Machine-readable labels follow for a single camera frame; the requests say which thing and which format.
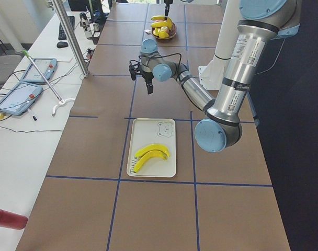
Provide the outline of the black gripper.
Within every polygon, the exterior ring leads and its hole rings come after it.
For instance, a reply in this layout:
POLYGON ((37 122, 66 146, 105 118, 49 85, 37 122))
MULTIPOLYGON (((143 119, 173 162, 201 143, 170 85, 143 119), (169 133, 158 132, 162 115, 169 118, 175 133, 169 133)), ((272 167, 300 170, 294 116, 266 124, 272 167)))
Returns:
POLYGON ((170 9, 170 4, 173 3, 173 0, 164 0, 165 3, 165 15, 164 15, 164 20, 168 19, 168 14, 169 14, 169 9, 170 9))
POLYGON ((152 94, 153 93, 152 79, 154 78, 152 72, 142 71, 141 75, 145 79, 145 82, 146 82, 147 94, 148 95, 152 94))

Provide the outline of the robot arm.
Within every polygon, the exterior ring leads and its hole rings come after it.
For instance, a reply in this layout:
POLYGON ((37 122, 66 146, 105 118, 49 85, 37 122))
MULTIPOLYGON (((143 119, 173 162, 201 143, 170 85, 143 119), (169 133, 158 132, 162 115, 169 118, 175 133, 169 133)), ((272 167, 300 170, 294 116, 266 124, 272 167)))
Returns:
POLYGON ((242 136, 238 116, 251 88, 258 62, 272 39, 294 36, 299 29, 301 1, 227 1, 213 60, 206 66, 219 87, 213 97, 200 80, 182 63, 167 61, 157 43, 141 44, 138 70, 152 92, 152 79, 173 78, 206 118, 195 127, 198 145, 207 152, 219 152, 242 136))

